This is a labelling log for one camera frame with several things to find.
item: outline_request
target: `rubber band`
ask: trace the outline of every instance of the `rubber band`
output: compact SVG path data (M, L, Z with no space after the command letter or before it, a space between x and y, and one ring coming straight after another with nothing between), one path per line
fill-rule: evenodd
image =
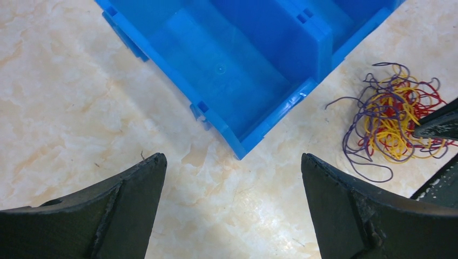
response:
M393 171L387 166L374 163L372 156L376 153L391 163L405 163L413 158L441 158L448 152L449 146L458 145L445 139L413 136L415 126L420 124L421 118L431 114L439 106L447 104L439 95L439 79L432 78L429 82L418 81L410 74L408 67L398 63L383 62L373 66L391 66L394 74L377 80L369 73L363 80L368 86L358 97L341 97L326 105L326 108L343 99L357 101L359 110L343 137L342 150L357 174L368 181L383 183L393 178ZM363 97L369 92L372 92L372 95L363 101ZM356 147L349 145L353 135L359 138ZM370 179L361 174L355 165L385 168L389 171L389 177L381 181Z

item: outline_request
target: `blue plastic bin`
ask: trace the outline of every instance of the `blue plastic bin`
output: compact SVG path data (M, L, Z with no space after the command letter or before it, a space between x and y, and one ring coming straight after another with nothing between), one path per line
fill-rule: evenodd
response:
M403 0L96 0L242 159Z

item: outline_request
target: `rectangular hole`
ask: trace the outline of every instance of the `rectangular hole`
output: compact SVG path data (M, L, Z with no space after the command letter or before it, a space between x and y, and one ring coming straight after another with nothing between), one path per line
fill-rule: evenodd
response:
M313 17L312 11L309 10L308 8L304 9L304 13L305 13L309 18L312 18L312 17Z
M305 23L307 21L307 19L302 16L302 15L298 15L298 20L301 22L301 23Z
M203 113L206 113L208 111L208 106L203 102L201 101L197 107L199 107L199 109L203 112Z
M116 11L112 6L108 7L108 8L106 9L106 12L107 12L110 16L115 16L115 15L118 13L118 11Z

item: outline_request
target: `marble surface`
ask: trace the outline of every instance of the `marble surface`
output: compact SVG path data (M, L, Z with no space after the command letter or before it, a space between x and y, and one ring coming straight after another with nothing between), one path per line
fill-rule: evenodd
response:
M38 206L162 152L169 166L146 258L319 258L301 154L353 174L340 150L353 103L325 104L356 95L380 61L440 78L453 100L457 12L455 0L408 0L238 161L94 1L0 0L0 209ZM410 196L454 153L392 166L379 186Z

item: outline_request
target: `black textured surface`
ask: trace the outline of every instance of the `black textured surface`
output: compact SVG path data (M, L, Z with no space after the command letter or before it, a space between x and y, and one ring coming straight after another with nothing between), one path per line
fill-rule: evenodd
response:
M419 121L414 135L424 138L458 140L458 99Z
M144 258L166 166L155 154L40 207L0 211L0 258Z
M310 154L302 156L302 174L323 259L458 258L458 210L390 193ZM334 231L345 230L341 225L353 226L354 222L363 226L360 237L355 237L354 227L348 235ZM345 251L344 244L353 240L360 244L366 238L368 245L350 246ZM358 247L360 251L349 256Z
M458 155L434 174L411 199L458 209Z

